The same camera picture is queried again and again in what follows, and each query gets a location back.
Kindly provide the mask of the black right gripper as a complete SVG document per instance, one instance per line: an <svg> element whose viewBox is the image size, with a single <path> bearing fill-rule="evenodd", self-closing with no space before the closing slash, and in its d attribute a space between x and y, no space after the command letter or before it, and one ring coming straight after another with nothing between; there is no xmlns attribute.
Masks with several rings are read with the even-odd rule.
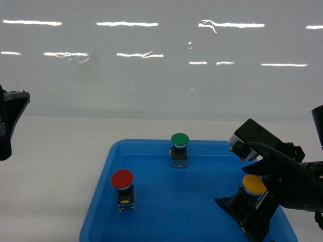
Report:
<svg viewBox="0 0 323 242"><path fill-rule="evenodd" d="M322 162L303 162L305 153L292 143L280 148L262 145L262 150L269 153L265 174L269 190L257 202L244 188L238 188L233 196L214 199L239 224L248 241L264 241L279 204L289 209L322 211Z"/></svg>

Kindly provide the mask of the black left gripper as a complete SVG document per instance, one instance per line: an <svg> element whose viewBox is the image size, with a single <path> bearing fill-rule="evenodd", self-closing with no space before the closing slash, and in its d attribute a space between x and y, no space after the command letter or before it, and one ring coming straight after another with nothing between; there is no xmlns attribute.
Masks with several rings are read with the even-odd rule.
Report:
<svg viewBox="0 0 323 242"><path fill-rule="evenodd" d="M1 161L12 154L11 137L29 102L29 92L7 92L1 86Z"/></svg>

